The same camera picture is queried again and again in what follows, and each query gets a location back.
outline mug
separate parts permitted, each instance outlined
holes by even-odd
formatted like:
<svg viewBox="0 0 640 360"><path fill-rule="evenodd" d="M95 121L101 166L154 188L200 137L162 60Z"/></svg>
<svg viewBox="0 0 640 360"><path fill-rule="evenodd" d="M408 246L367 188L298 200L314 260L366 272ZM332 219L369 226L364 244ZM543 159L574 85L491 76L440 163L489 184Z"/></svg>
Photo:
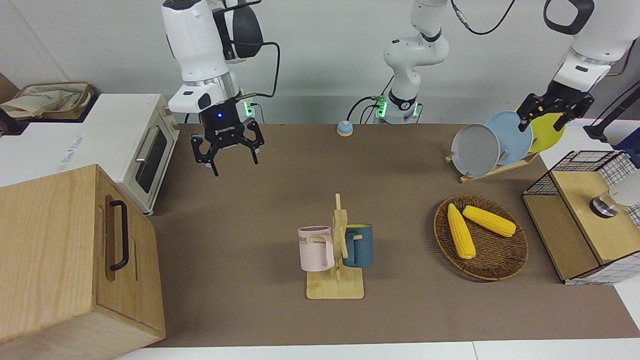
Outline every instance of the mug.
<svg viewBox="0 0 640 360"><path fill-rule="evenodd" d="M298 245L300 246L300 267L302 270L308 272L325 271L335 265L331 227L301 227L298 229Z"/></svg>
<svg viewBox="0 0 640 360"><path fill-rule="evenodd" d="M349 257L342 264L351 268L366 268L373 265L373 226L349 224L346 231Z"/></svg>

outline plate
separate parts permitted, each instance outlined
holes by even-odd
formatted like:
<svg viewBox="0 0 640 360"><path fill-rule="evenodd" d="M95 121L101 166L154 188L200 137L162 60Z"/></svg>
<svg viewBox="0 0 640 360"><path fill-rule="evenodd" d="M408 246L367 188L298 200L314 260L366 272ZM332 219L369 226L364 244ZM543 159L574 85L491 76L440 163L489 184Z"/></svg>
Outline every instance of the plate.
<svg viewBox="0 0 640 360"><path fill-rule="evenodd" d="M476 246L473 259L461 259L453 244L447 208L453 203L462 212L466 205L475 206L499 215L516 224L516 233L510 237L498 235L465 218ZM524 230L513 215L496 202L478 195L457 195L443 201L436 211L433 229L440 250L460 270L486 281L503 280L518 274L529 259L529 246Z"/></svg>
<svg viewBox="0 0 640 360"><path fill-rule="evenodd" d="M484 125L491 129L500 142L501 151L507 153L498 161L500 165L517 163L524 158L533 143L531 126L524 132L518 129L520 117L515 111L502 111L490 117Z"/></svg>
<svg viewBox="0 0 640 360"><path fill-rule="evenodd" d="M561 115L560 113L544 114L531 122L529 127L533 130L533 137L536 139L536 142L531 145L531 152L547 150L560 141L566 126L562 130L556 131L554 124Z"/></svg>
<svg viewBox="0 0 640 360"><path fill-rule="evenodd" d="M469 177L488 174L500 157L500 143L491 129L471 124L463 127L453 138L451 159L456 169Z"/></svg>

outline green led light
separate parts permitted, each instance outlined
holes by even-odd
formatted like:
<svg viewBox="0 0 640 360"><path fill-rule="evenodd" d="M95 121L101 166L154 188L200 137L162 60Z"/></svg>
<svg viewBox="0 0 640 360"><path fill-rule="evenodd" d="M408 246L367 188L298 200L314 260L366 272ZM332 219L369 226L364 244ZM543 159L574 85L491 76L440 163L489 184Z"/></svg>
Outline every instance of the green led light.
<svg viewBox="0 0 640 360"><path fill-rule="evenodd" d="M378 105L378 117L384 118L387 114L387 101L382 99L380 105Z"/></svg>
<svg viewBox="0 0 640 360"><path fill-rule="evenodd" d="M253 116L253 108L246 101L244 102L244 112L246 113L246 116L248 116L248 117L252 117Z"/></svg>

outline blue mug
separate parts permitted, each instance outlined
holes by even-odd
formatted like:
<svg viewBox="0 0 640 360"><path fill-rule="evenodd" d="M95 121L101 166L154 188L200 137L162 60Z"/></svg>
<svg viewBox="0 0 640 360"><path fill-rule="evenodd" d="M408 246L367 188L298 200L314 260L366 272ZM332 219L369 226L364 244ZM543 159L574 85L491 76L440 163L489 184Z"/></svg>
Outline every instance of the blue mug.
<svg viewBox="0 0 640 360"><path fill-rule="evenodd" d="M346 231L349 257L342 264L350 268L366 268L373 265L373 226L349 224Z"/></svg>

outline yellow plate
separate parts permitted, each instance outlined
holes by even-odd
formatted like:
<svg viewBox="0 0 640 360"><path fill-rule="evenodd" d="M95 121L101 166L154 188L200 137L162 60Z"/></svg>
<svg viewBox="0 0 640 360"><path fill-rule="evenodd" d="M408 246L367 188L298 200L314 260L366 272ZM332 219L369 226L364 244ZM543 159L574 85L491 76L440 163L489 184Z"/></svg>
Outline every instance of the yellow plate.
<svg viewBox="0 0 640 360"><path fill-rule="evenodd" d="M533 129L533 145L530 152L540 152L549 149L555 145L564 134L565 127L560 131L554 129L554 124L560 118L560 113L549 113L531 122Z"/></svg>

